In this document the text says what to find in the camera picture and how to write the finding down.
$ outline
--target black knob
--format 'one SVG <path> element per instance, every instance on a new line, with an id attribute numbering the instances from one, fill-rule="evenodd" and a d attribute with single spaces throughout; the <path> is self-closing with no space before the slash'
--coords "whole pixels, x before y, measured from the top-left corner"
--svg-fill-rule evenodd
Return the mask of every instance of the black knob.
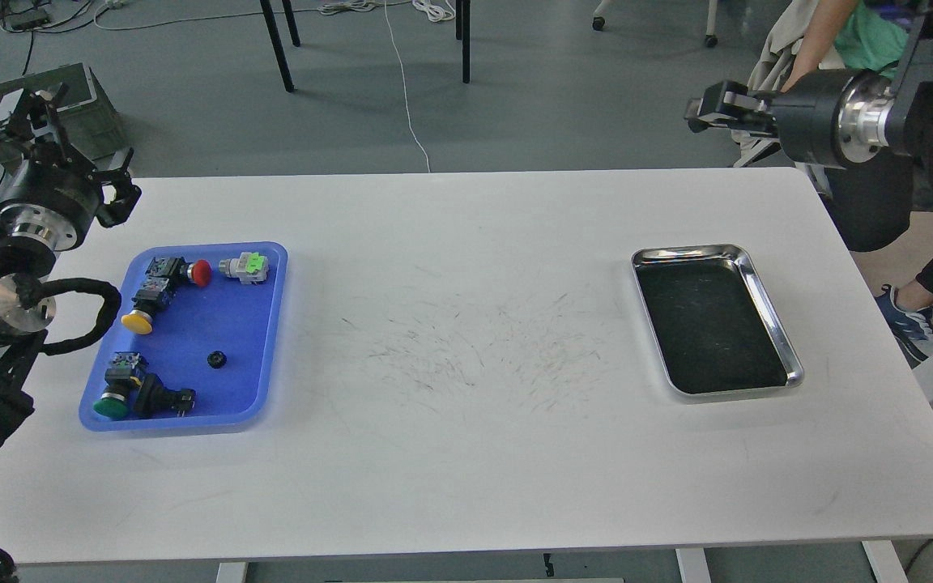
<path id="1" fill-rule="evenodd" d="M 210 355 L 207 355 L 207 366 L 222 368 L 227 360 L 229 359 L 225 357 L 225 353 L 222 351 L 213 351 Z"/>

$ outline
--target chair leg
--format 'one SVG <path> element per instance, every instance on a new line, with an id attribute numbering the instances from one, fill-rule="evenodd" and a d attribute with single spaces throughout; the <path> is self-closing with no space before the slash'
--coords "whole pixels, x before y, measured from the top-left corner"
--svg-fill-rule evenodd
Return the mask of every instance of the chair leg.
<path id="1" fill-rule="evenodd" d="M 300 47 L 300 34 L 297 34 L 297 22 L 293 19 L 293 6 L 290 0 L 283 0 L 283 15 L 286 16 L 286 28 L 290 31 L 290 41 Z"/>
<path id="2" fill-rule="evenodd" d="M 463 82 L 470 82 L 470 0 L 457 0 L 462 8 Z"/>
<path id="3" fill-rule="evenodd" d="M 607 23 L 607 19 L 603 18 L 603 12 L 607 11 L 607 7 L 611 5 L 611 1 L 612 0 L 601 0 L 599 6 L 593 11 L 593 30 L 603 30 L 603 25 Z"/>
<path id="4" fill-rule="evenodd" d="M 463 0 L 456 0 L 456 40 L 462 40 L 463 38 L 462 13 Z"/>
<path id="5" fill-rule="evenodd" d="M 279 29 L 275 26 L 275 15 L 271 11 L 271 0 L 262 0 L 262 14 L 266 16 L 266 28 L 269 29 L 269 38 L 275 52 L 275 64 L 279 66 L 280 77 L 283 78 L 283 87 L 287 93 L 293 93 L 293 81 L 290 80 L 290 69 L 286 64 L 286 53 L 279 40 Z"/>
<path id="6" fill-rule="evenodd" d="M 718 0 L 708 0 L 708 26 L 704 30 L 704 46 L 710 49 L 718 44 L 718 36 L 715 36 L 715 12 L 718 12 Z"/>

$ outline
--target gray floor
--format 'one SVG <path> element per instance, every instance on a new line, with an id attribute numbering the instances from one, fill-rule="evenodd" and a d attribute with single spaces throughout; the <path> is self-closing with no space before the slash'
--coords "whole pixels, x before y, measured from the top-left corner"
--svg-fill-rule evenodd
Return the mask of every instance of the gray floor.
<path id="1" fill-rule="evenodd" d="M 678 168 L 733 161 L 725 133 L 686 130 L 684 104 L 713 82 L 746 79 L 787 1 L 723 0 L 721 44 L 715 49 L 702 45 L 703 0 L 619 1 L 601 33 L 590 27 L 596 3 L 473 2 L 470 85 L 459 82 L 452 23 L 434 25 L 405 5 L 389 9 L 407 75 L 412 125 L 433 171 Z M 79 5 L 55 0 L 49 11 L 59 18 Z M 103 22 L 127 26 L 256 7 L 253 0 L 129 0 Z M 293 96 L 282 90 L 260 16 L 126 32 L 89 26 L 59 36 L 40 34 L 30 70 L 89 64 L 125 119 L 137 151 L 137 176 L 426 171 L 405 121 L 403 81 L 384 11 L 303 12 L 299 24 L 303 47 L 288 43 L 299 86 Z M 28 36 L 0 30 L 0 81 L 19 76 L 27 44 Z M 897 545 L 902 556 L 915 546 Z M 712 549 L 708 560 L 716 583 L 873 580 L 857 543 Z M 679 580 L 671 551 L 554 553 L 552 564 L 557 577 Z M 21 571 L 28 582 L 193 582 L 210 581 L 214 572 L 215 565 L 204 562 Z M 249 580 L 546 575 L 541 553 L 483 553 L 263 562 L 252 565 Z M 914 575 L 919 577 L 914 581 L 933 581 L 933 547 Z"/>

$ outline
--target person's hand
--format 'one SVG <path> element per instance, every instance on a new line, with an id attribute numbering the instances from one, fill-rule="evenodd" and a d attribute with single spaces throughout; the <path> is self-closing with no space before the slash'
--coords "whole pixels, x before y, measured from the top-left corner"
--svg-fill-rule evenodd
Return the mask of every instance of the person's hand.
<path id="1" fill-rule="evenodd" d="M 780 92 L 786 93 L 790 91 L 790 88 L 792 88 L 794 84 L 799 81 L 799 79 L 806 76 L 806 74 L 811 73 L 811 71 L 814 69 L 815 67 L 813 67 L 813 69 L 804 69 L 803 67 L 803 69 L 799 70 L 797 63 L 794 63 L 794 69 L 791 71 L 790 77 L 787 78 L 787 82 L 785 82 L 784 86 L 780 88 Z"/>

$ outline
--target person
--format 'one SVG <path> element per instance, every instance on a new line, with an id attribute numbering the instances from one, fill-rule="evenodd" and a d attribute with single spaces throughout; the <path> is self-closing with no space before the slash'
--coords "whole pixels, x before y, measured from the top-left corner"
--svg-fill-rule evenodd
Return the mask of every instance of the person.
<path id="1" fill-rule="evenodd" d="M 863 0 L 819 0 L 808 21 L 791 74 L 782 91 L 792 88 L 834 47 L 849 69 L 881 71 L 899 62 L 907 33 L 882 19 Z M 871 161 L 848 170 L 827 168 L 832 197 L 826 209 L 852 251 L 875 251 L 910 228 L 914 194 L 914 159 L 881 151 Z M 933 355 L 933 258 L 900 287 L 885 284 L 877 306 L 912 366 Z"/>

